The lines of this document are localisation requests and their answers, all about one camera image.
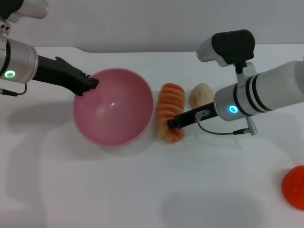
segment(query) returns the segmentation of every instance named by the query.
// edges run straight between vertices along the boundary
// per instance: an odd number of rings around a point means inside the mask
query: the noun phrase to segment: white table
[[[156,95],[167,82],[188,92],[201,82],[214,91],[236,82],[233,67],[201,63],[193,52],[37,51],[88,74],[134,70]],[[262,72],[303,54],[304,45],[257,45],[252,62]],[[70,91],[36,81],[28,86],[23,96],[0,97],[1,228],[303,227],[304,212],[286,203],[280,182],[287,169],[304,163],[304,104],[255,116],[258,136],[215,136],[194,124],[171,145],[156,138],[152,125],[135,143],[109,150],[77,130]],[[203,125],[224,132],[246,121],[216,117]]]

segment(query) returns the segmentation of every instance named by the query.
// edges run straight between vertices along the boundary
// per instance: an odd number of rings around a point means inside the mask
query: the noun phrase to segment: robotic arm
[[[213,103],[168,120],[169,128],[182,128],[215,116],[225,121],[245,118],[248,128],[229,134],[255,135],[251,116],[303,102],[304,62],[292,61],[258,74],[254,65],[246,62],[254,57],[254,47],[254,37],[247,30],[218,33],[207,39],[197,51],[199,60],[215,60],[221,67],[233,64],[237,83],[218,90]]]
[[[89,78],[90,75],[65,60],[39,56],[32,46],[6,37],[11,30],[6,20],[17,22],[21,17],[44,18],[48,12],[45,0],[0,0],[0,6],[0,79],[24,84],[33,79],[63,86],[79,96],[97,87],[97,79]],[[4,89],[0,93],[18,95]]]

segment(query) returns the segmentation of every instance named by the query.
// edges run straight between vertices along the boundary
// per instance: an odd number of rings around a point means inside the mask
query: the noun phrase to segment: black stripe
[[[258,103],[259,106],[261,106],[263,109],[267,110],[267,111],[272,111],[272,109],[270,108],[267,108],[263,103],[262,101],[260,100],[260,98],[258,97],[258,94],[257,94],[257,77],[259,76],[260,74],[258,74],[257,76],[255,76],[252,80],[252,91],[253,91],[253,95],[255,96],[255,99],[256,99],[256,102]]]
[[[257,112],[259,113],[265,113],[265,111],[259,109],[255,103],[253,102],[251,96],[250,96],[250,91],[249,91],[249,85],[250,85],[250,80],[252,79],[253,76],[251,76],[249,79],[247,79],[246,81],[246,96],[247,96],[247,99],[249,101],[249,104],[251,105],[251,107],[256,110]]]
[[[244,115],[246,115],[246,116],[251,116],[251,115],[249,115],[248,113],[246,113],[243,109],[242,109],[242,107],[239,105],[239,102],[238,102],[238,96],[237,96],[237,89],[238,89],[238,84],[236,84],[235,86],[234,86],[234,89],[233,89],[233,99],[234,99],[234,102],[236,103],[236,105],[237,105],[237,107],[238,107],[238,109],[240,110],[240,112],[242,113],[242,114],[244,114]]]
[[[8,69],[8,66],[10,64],[10,42],[6,42],[6,55],[5,55],[5,61],[2,67],[2,70],[0,71],[0,76],[2,76],[5,71]]]

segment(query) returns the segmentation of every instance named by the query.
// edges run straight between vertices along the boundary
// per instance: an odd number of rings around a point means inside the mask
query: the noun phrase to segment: orange striped toy
[[[167,83],[161,87],[156,105],[157,135],[169,142],[176,143],[183,139],[185,133],[182,129],[170,130],[168,119],[183,113],[185,108],[185,91],[176,84]]]

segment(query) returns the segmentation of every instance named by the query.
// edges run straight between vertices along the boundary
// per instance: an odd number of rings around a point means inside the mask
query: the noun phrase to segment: pink bowl
[[[74,98],[74,118],[80,132],[110,147],[138,139],[153,117],[149,84],[134,71],[121,68],[102,70],[92,77],[99,80],[96,89]]]

